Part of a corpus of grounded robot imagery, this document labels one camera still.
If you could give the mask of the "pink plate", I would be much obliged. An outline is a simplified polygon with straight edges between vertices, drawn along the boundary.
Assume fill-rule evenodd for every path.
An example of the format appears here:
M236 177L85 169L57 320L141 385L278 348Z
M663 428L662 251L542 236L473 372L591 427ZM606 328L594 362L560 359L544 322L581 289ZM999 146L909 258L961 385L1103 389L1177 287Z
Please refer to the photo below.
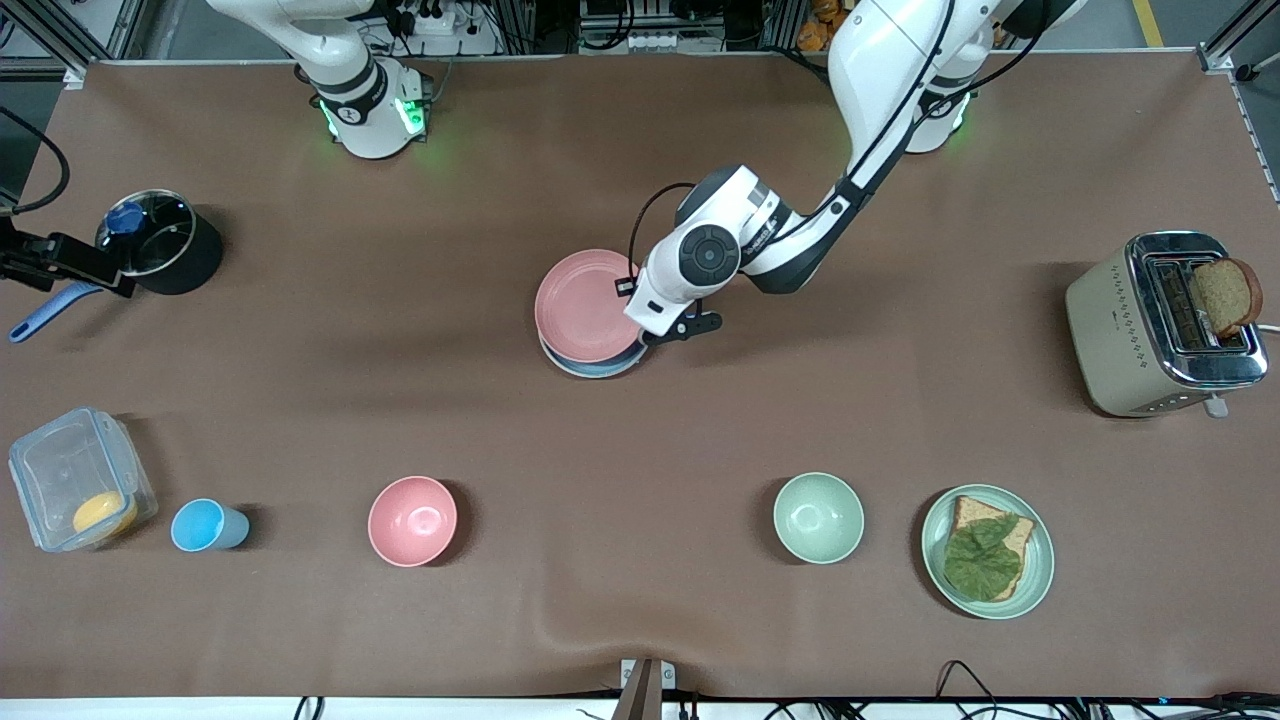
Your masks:
M543 278L534 320L543 341L573 363L604 363L639 346L639 325L625 315L616 282L630 278L627 259L589 249L557 263Z

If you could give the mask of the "clear plastic container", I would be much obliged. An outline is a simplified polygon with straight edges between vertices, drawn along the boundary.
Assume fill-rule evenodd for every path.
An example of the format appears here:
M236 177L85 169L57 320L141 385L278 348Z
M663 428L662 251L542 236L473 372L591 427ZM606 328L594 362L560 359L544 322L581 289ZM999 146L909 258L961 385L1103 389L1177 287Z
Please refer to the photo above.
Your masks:
M76 510L99 493L133 496L140 516L129 530L157 511L156 496L128 430L95 407L77 407L19 438L10 447L8 466L35 546L49 553L113 541L84 544L74 538Z

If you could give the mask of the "pink bowl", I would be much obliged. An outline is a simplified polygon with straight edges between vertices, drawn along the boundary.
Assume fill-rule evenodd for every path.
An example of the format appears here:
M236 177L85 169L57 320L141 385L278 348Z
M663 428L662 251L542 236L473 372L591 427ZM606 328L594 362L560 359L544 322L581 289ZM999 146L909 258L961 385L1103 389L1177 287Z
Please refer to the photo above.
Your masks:
M430 477L404 477L385 487L367 515L374 552L396 568L419 568L440 557L457 532L451 491Z

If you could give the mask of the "blue plate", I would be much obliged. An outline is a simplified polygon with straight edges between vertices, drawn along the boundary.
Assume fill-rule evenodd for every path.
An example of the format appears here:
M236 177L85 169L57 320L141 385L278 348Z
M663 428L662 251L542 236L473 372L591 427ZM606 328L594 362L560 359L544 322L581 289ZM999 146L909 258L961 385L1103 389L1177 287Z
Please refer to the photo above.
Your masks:
M558 355L545 338L539 336L543 352L553 365L571 375L584 379L605 379L622 375L636 366L648 351L648 346L635 342L622 354L598 363L581 363Z

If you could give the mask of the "aluminium frame profile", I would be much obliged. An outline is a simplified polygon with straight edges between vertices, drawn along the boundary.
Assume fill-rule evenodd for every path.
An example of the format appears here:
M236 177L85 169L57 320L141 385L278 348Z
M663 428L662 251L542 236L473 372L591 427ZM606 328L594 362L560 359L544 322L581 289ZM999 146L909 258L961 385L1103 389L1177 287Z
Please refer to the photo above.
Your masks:
M148 12L165 0L0 0L28 38L61 63L64 81L81 85L93 64L134 59Z
M1280 0L1243 0L1243 4L1206 40L1196 46L1199 64L1206 74L1229 73L1238 79L1254 78L1268 63L1280 59L1280 51L1257 63L1238 67L1231 59L1233 50L1254 29L1280 13Z

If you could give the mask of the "metal table bracket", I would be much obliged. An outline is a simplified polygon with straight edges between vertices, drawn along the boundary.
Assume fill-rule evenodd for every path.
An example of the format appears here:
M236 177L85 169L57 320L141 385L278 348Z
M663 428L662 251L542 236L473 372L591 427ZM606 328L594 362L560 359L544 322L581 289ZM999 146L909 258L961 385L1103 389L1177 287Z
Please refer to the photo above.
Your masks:
M622 662L623 689L611 720L662 720L663 693L676 688L675 665L659 659Z

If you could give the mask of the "beige chrome toaster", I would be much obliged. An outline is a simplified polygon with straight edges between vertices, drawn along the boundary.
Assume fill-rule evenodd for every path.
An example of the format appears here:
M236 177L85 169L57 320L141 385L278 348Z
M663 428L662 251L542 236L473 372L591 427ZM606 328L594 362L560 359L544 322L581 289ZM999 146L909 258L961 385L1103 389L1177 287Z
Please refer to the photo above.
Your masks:
M1157 231L1126 241L1066 291L1073 343L1096 407L1111 416L1153 418L1203 405L1228 414L1226 395L1270 370L1254 323L1213 336L1192 273L1231 258L1212 236Z

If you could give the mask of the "yellow round food piece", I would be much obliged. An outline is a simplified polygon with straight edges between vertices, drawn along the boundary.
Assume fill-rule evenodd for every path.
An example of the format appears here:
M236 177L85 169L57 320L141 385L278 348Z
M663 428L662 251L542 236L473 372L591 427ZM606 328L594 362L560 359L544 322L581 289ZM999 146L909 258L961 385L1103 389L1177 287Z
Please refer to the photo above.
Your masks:
M132 495L106 491L87 498L74 512L72 529L77 542L104 542L129 530L140 516Z

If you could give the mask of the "blue cup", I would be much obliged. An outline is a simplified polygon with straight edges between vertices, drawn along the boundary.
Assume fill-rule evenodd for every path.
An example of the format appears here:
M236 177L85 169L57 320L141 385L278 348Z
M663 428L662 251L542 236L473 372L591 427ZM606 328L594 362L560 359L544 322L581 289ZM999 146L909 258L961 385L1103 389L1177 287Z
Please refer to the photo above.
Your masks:
M211 498L182 506L170 524L172 543L187 553L239 547L248 537L250 520L238 509Z

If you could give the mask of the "green lettuce leaf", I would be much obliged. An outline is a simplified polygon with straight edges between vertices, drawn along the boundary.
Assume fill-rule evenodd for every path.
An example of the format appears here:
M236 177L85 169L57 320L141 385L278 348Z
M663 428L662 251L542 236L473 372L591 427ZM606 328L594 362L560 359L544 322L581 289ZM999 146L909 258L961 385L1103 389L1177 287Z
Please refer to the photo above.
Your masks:
M948 539L943 575L963 597L995 602L1019 577L1021 555L1007 546L1021 516L1012 512L980 518L956 529Z

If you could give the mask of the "green plate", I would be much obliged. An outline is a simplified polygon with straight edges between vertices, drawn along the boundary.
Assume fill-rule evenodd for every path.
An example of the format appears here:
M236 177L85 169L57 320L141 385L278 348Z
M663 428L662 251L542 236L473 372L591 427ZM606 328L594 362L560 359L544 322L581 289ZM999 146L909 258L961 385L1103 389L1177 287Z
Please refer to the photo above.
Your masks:
M1023 573L1007 600L964 600L943 578L945 536L954 524L961 497L1015 512L1030 519L1033 524L1024 552ZM1053 543L1039 515L1023 498L997 486L959 486L943 492L923 516L920 551L925 570L942 596L956 609L984 620L1011 620L1028 614L1047 596L1053 580Z

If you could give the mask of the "brown table cloth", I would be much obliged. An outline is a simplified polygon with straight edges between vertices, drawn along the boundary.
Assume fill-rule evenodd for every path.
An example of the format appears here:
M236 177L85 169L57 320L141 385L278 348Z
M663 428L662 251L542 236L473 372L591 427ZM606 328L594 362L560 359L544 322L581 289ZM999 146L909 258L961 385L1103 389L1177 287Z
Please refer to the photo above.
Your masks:
M1189 53L1053 54L905 158L786 296L737 278L712 334L580 380L538 346L541 278L623 251L659 187L744 163L815 206L849 152L829 91L777 56L454 65L426 143L360 161L283 64L100 65L47 132L83 240L165 188L227 242L193 293L40 301L0 283L0 697L559 694L671 661L703 694L924 696L966 662L1004 696L1280 692L1280 373L1148 421L1101 416L1065 314L1130 237L1202 231L1280 319L1280 208L1230 81ZM77 407L128 430L157 500L95 548L35 546L8 459ZM796 560L781 486L860 496L844 561ZM448 550L396 568L369 511L454 496ZM984 620L925 570L943 492L1007 489L1055 571ZM250 520L187 553L178 510Z

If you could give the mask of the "orange packaged snacks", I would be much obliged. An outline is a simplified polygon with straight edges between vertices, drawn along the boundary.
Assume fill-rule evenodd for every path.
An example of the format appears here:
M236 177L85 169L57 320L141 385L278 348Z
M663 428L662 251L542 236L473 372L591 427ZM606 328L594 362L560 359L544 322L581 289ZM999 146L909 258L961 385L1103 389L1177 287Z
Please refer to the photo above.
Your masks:
M826 51L856 0L808 0L808 4L809 12L796 33L795 47L801 53Z

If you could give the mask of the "dark toast slice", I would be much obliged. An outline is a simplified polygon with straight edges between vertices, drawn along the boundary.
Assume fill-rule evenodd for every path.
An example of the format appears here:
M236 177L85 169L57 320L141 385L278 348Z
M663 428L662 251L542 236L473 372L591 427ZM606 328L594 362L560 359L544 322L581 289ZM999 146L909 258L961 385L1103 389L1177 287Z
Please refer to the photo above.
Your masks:
M1249 264L1220 258L1197 265L1192 277L1215 337L1233 337L1262 313L1265 292Z

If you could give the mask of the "green bowl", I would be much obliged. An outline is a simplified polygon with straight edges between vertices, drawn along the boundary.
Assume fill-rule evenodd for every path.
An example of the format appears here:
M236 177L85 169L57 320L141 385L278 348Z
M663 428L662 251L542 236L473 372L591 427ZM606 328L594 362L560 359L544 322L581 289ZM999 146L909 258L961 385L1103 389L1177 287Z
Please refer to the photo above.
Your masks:
M867 528L858 492L844 479L823 471L786 480L774 497L772 521L786 551L814 565L847 559L860 546Z

